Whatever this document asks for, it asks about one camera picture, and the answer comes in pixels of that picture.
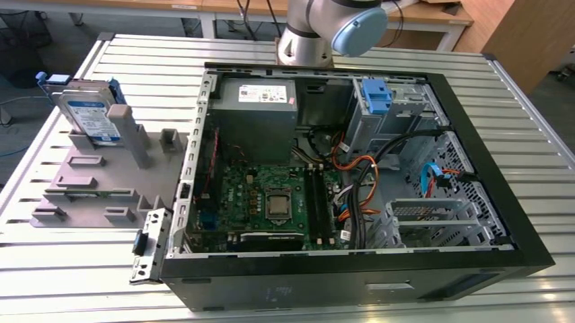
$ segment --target table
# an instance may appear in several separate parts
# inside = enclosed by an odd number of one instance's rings
[[[273,42],[117,35],[97,42],[77,77],[115,76],[146,129],[187,131],[205,62],[274,64],[274,51]],[[453,302],[191,313],[167,286],[130,286],[135,229],[37,229],[29,224],[71,145],[71,126],[55,110],[0,193],[0,314],[19,314],[0,321],[573,321],[575,158],[499,63],[478,54],[382,48],[361,58],[334,58],[337,67],[446,75],[558,264]]]
[[[289,0],[271,0],[279,22],[286,22]],[[197,18],[201,20],[205,38],[217,38],[217,20],[242,20],[237,0],[3,0],[5,9],[63,11],[69,13],[106,13],[158,17]],[[266,0],[250,3],[250,21],[273,22]],[[445,36],[437,50],[451,51],[461,34],[474,20],[463,9],[458,15],[442,11],[442,6],[419,2],[403,9],[405,30],[442,32]],[[71,14],[75,24],[78,15]],[[399,27],[399,12],[390,14],[389,29]]]

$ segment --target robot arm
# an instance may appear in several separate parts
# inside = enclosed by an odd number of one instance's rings
[[[382,0],[291,0],[287,16],[278,46],[285,65],[329,66],[331,49],[359,56],[387,29]]]

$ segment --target black cable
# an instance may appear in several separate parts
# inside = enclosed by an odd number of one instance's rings
[[[438,137],[438,136],[443,135],[445,131],[446,130],[443,130],[443,129],[427,129],[427,130],[413,131],[413,132],[406,133],[401,136],[397,136],[394,139],[387,141],[386,145],[375,153],[375,155],[374,155],[375,163],[379,163],[379,161],[386,156],[386,154],[389,154],[391,152],[391,150],[394,150],[394,148],[397,148],[397,146],[399,146],[406,140],[409,140],[414,137]],[[358,248],[359,249],[366,248],[366,241],[365,241],[366,225],[365,225],[365,217],[363,217],[363,213],[362,213],[362,207],[359,206],[359,203],[361,203],[359,202],[359,186],[361,186],[361,184],[362,184],[362,182],[367,176],[367,173],[370,172],[371,169],[373,169],[371,163],[369,163],[363,167],[362,173],[354,182],[354,187],[351,189],[350,197],[349,197],[350,217],[353,219],[357,219],[357,226],[359,227],[358,234],[361,237],[363,236],[363,240],[359,239],[359,242],[358,242]]]
[[[322,159],[322,161],[325,162],[326,165],[330,165],[331,162],[327,160],[329,158],[331,158],[331,152],[329,154],[323,154],[314,142],[314,138],[315,138],[315,132],[318,130],[330,130],[330,129],[338,129],[341,128],[341,126],[317,126],[310,128],[310,130],[307,131],[307,143],[310,145],[310,148],[313,149],[314,153],[318,155],[318,157]],[[335,134],[334,136],[331,136],[331,146],[335,145],[335,139],[338,138],[338,134]]]
[[[403,32],[403,10],[402,10],[402,6],[399,6],[399,4],[395,0],[393,0],[393,3],[395,4],[395,7],[398,7],[398,10],[399,10],[399,26],[398,26],[398,29],[395,30],[393,41],[387,45],[385,45],[383,47],[393,46],[394,43],[398,41],[399,37],[402,37],[402,32]]]
[[[278,24],[277,14],[274,13],[274,9],[271,8],[270,0],[267,0],[267,2],[269,2],[269,8],[270,8],[271,17],[274,18],[274,25],[277,25],[277,29],[278,29],[278,37],[282,38],[282,31],[279,30],[279,24]]]
[[[258,33],[258,30],[261,30],[262,25],[263,25],[263,22],[261,22],[261,24],[258,25],[258,28],[255,28],[255,31],[254,31],[255,34]]]
[[[254,33],[254,30],[253,30],[253,27],[250,26],[250,23],[249,23],[249,10],[250,10],[250,1],[251,0],[249,0],[246,2],[246,9],[242,6],[241,0],[237,0],[237,1],[238,1],[238,6],[241,8],[242,18],[245,19],[246,29],[249,30],[249,33],[250,33],[250,36],[253,37],[253,40],[257,41],[258,38],[255,37],[255,33]]]

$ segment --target aluminum workbench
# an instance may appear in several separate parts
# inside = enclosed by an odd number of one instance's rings
[[[149,131],[186,132],[206,61],[275,62],[273,42],[117,35],[98,41],[77,77],[123,85]],[[2,322],[573,322],[575,320],[575,158],[497,61],[482,55],[375,49],[335,56],[337,67],[443,73],[511,184],[557,265],[453,302],[189,311],[166,285],[130,286],[135,229],[37,229],[33,209],[71,142],[58,109],[0,194]]]

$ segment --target desk leg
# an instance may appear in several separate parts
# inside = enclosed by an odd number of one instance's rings
[[[13,116],[9,114],[9,111],[6,111],[3,107],[0,107],[0,124],[7,125],[10,124],[10,121],[13,121]]]
[[[211,12],[201,12],[202,33],[205,38],[217,38],[217,15]]]
[[[439,43],[438,49],[442,52],[451,52],[455,44],[458,44],[458,40],[461,34],[466,30],[465,25],[450,25],[450,31],[443,35],[442,41]]]
[[[75,26],[82,26],[82,25],[85,25],[85,22],[82,21],[82,18],[85,17],[85,14],[83,14],[83,13],[74,13],[74,12],[70,12],[70,13],[69,13],[69,15],[70,15],[70,17],[71,17],[71,19],[73,19],[73,22],[74,22],[74,25],[75,25]]]

